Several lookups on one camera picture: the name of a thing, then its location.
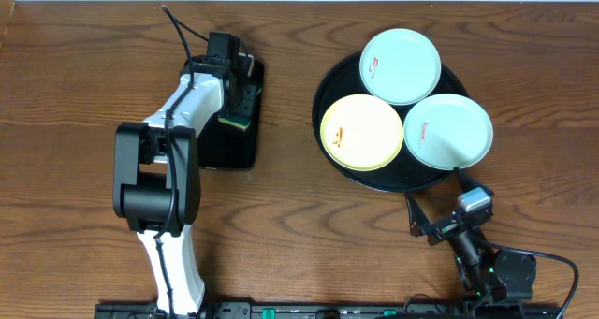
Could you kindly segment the yellow plate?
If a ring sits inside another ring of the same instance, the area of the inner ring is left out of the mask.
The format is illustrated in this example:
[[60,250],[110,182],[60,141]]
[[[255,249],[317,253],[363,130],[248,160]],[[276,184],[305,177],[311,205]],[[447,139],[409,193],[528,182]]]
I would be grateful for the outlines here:
[[355,171],[391,163],[404,138],[402,119],[386,101],[369,94],[345,96],[325,111],[317,126],[325,154]]

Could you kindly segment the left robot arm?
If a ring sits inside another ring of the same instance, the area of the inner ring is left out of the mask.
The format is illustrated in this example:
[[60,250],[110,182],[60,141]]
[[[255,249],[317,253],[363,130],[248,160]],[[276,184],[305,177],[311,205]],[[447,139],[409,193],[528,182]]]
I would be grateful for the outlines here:
[[192,241],[200,171],[254,165],[264,72],[245,53],[197,56],[156,113],[116,130],[113,208],[150,258],[158,289],[151,316],[198,318],[203,311]]

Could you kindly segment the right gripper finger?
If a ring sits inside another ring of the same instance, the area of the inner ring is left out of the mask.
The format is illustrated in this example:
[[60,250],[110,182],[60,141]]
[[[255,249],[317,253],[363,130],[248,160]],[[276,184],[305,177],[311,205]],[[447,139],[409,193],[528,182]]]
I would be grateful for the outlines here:
[[473,191],[474,189],[481,188],[487,195],[493,196],[493,191],[489,187],[475,180],[470,176],[464,169],[454,167],[453,172],[456,174],[458,183],[464,193]]
[[410,193],[405,193],[405,201],[408,209],[410,234],[412,237],[421,237],[427,234],[430,221],[424,211],[416,203]]

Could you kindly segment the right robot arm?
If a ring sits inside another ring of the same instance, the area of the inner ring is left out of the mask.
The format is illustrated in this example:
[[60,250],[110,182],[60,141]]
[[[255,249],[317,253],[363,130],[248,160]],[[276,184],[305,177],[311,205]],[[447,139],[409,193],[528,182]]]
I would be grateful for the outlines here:
[[405,195],[410,234],[425,236],[430,246],[447,242],[465,289],[490,304],[511,304],[533,297],[536,260],[531,254],[495,249],[480,226],[493,216],[493,192],[458,167],[454,169],[462,194],[452,214],[432,223],[410,194]]

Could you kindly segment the black rectangular tray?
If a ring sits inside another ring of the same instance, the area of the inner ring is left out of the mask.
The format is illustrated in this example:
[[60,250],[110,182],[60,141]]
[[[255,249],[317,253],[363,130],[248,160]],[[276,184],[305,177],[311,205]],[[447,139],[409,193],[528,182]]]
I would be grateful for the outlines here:
[[[264,85],[265,66],[254,60],[251,80]],[[255,162],[257,152],[259,116],[250,127],[241,131],[220,123],[218,114],[213,115],[197,138],[198,162],[201,168],[223,168],[225,170],[249,170]]]

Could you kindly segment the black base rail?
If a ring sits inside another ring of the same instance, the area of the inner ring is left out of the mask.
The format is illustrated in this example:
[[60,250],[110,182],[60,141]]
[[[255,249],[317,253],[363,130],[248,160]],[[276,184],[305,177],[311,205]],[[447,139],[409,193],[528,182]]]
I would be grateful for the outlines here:
[[[559,307],[482,305],[470,315],[465,305],[433,305],[417,302],[405,306],[353,305],[256,305],[220,302],[203,305],[198,313],[176,314],[174,318],[197,319],[393,319],[393,318],[556,318]],[[168,318],[156,304],[97,304],[95,319]]]

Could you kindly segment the light green plate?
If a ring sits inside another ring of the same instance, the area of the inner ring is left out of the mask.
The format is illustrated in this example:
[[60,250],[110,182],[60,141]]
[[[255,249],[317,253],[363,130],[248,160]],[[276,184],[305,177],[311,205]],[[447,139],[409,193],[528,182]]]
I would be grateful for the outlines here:
[[391,105],[405,106],[425,98],[436,87],[442,71],[439,52],[414,30],[389,29],[372,38],[358,63],[369,93]]
[[417,102],[403,122],[404,143],[420,163],[439,170],[467,168],[489,152],[493,125],[474,100],[435,94]]

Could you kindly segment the green yellow sponge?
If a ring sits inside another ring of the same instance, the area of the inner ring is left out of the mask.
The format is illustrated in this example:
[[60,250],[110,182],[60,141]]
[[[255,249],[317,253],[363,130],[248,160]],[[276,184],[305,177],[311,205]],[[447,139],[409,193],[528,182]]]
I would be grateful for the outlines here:
[[241,131],[247,130],[253,121],[256,121],[259,116],[259,106],[261,102],[261,94],[262,94],[262,86],[253,82],[257,86],[256,92],[256,106],[254,112],[251,117],[240,117],[236,115],[236,107],[240,100],[240,97],[233,102],[232,104],[228,104],[219,114],[218,121],[220,123],[233,126],[235,128],[240,129]]

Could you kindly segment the round black tray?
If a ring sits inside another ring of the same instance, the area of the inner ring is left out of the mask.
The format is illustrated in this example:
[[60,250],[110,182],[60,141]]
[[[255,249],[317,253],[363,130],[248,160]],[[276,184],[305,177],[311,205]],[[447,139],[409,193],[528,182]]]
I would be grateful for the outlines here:
[[[335,101],[366,90],[358,71],[360,55],[361,52],[357,51],[341,60],[320,83],[312,108],[312,125],[316,138],[320,138],[320,123],[326,110]],[[336,163],[331,157],[327,160],[347,179],[382,192],[422,191],[453,174],[451,169],[440,170],[420,163],[405,146],[389,164],[373,171],[355,171]]]

